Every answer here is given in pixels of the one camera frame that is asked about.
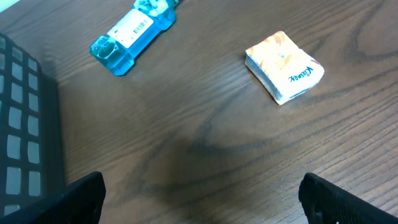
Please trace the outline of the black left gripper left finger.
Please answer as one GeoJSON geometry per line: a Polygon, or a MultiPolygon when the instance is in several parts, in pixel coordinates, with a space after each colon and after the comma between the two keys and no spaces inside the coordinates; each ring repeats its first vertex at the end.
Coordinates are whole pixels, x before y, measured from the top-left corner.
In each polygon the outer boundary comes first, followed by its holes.
{"type": "Polygon", "coordinates": [[[103,175],[95,171],[51,197],[6,215],[1,224],[98,224],[105,196],[103,175]]]}

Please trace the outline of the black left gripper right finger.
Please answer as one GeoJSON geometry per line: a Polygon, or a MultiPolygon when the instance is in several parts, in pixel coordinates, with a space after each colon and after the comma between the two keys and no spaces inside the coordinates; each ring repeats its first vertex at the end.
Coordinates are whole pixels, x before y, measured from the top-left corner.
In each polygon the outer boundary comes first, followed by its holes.
{"type": "Polygon", "coordinates": [[[300,183],[298,199],[309,224],[397,224],[397,217],[310,172],[300,183]]]}

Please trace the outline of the small orange box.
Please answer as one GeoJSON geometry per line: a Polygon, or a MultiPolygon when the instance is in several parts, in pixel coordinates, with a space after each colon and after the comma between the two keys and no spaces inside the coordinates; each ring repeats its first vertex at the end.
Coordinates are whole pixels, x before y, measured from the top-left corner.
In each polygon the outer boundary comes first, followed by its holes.
{"type": "Polygon", "coordinates": [[[282,31],[246,49],[245,54],[246,66],[278,105],[311,89],[325,72],[318,61],[282,31]]]}

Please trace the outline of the teal mouthwash bottle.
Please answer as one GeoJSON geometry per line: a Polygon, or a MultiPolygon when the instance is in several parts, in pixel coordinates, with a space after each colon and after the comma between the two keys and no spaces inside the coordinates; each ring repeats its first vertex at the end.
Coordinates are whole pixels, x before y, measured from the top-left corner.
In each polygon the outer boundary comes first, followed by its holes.
{"type": "Polygon", "coordinates": [[[94,56],[113,75],[125,75],[140,53],[176,20],[179,0],[136,0],[132,9],[90,45],[94,56]]]}

